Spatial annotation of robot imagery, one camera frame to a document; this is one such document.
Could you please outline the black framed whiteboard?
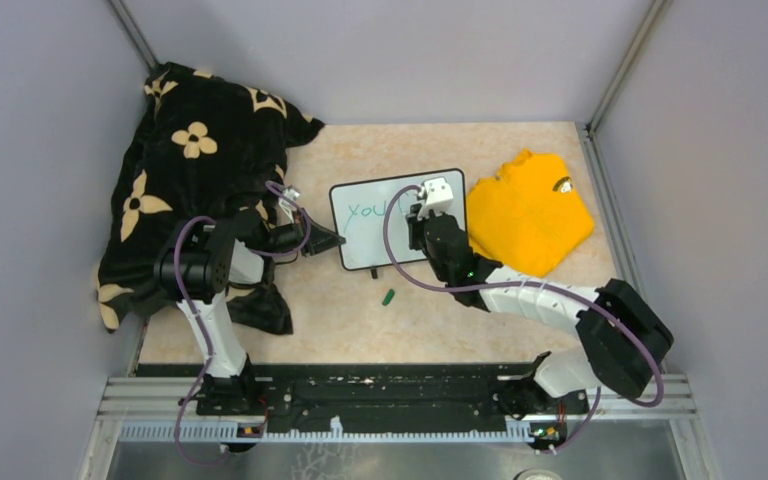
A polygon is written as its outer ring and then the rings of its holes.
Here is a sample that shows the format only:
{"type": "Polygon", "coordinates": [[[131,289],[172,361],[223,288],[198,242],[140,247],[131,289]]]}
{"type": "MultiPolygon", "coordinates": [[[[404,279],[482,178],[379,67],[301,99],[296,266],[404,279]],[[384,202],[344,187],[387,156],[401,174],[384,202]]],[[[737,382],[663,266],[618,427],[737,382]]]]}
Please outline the black framed whiteboard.
{"type": "Polygon", "coordinates": [[[416,194],[396,193],[408,185],[421,185],[426,180],[444,178],[451,187],[454,201],[448,212],[461,229],[467,227],[465,218],[466,182],[458,168],[418,172],[409,175],[382,177],[338,184],[329,191],[336,232],[345,239],[340,247],[343,268],[348,271],[379,268],[391,264],[383,241],[383,222],[389,203],[396,206],[390,217],[388,232],[391,248],[400,263],[423,261],[425,256],[409,248],[406,215],[417,202],[416,194]]]}

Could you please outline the green marker cap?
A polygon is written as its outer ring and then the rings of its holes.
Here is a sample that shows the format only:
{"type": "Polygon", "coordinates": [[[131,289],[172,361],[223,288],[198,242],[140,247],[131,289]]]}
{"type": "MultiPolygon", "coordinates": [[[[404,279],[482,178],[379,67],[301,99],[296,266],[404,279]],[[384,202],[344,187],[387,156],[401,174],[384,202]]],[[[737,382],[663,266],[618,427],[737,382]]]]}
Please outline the green marker cap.
{"type": "Polygon", "coordinates": [[[392,302],[393,298],[395,297],[395,294],[396,292],[394,289],[389,289],[385,294],[385,297],[383,298],[381,304],[383,306],[388,306],[392,302]]]}

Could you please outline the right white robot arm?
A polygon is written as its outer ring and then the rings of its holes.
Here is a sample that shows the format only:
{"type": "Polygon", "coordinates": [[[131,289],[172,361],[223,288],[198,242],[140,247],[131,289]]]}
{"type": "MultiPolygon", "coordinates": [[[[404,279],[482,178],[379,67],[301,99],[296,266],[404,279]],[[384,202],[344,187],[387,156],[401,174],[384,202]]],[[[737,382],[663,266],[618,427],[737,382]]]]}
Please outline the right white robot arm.
{"type": "Polygon", "coordinates": [[[523,385],[523,398],[536,412],[548,412],[562,396],[606,387],[631,403],[653,408],[666,386],[660,365],[674,336],[628,282],[611,278],[603,286],[561,284],[523,274],[476,253],[450,214],[411,206],[408,242],[422,252],[439,283],[434,291],[489,313],[518,314],[563,330],[576,347],[538,357],[523,385]]]}

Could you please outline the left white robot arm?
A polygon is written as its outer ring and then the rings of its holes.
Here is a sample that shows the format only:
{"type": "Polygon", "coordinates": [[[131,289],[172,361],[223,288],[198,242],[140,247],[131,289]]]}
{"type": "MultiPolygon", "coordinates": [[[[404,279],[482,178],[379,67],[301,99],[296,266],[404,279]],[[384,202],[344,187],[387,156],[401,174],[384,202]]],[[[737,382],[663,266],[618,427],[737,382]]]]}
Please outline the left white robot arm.
{"type": "Polygon", "coordinates": [[[179,222],[154,263],[155,282],[185,315],[204,357],[189,399],[203,416],[245,415],[260,409],[262,390],[250,357],[236,339],[227,305],[231,283],[263,285],[269,257],[314,256],[345,238],[299,213],[270,229],[254,210],[230,218],[179,222]]]}

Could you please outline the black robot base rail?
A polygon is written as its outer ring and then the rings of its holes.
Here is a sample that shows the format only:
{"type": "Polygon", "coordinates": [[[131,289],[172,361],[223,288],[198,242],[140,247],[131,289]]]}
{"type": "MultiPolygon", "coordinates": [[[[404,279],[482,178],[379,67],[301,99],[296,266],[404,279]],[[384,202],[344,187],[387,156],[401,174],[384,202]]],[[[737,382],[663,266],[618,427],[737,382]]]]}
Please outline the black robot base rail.
{"type": "Polygon", "coordinates": [[[194,368],[141,367],[110,380],[98,410],[128,440],[254,443],[541,442],[588,410],[553,400],[529,363],[259,365],[245,399],[194,368]]]}

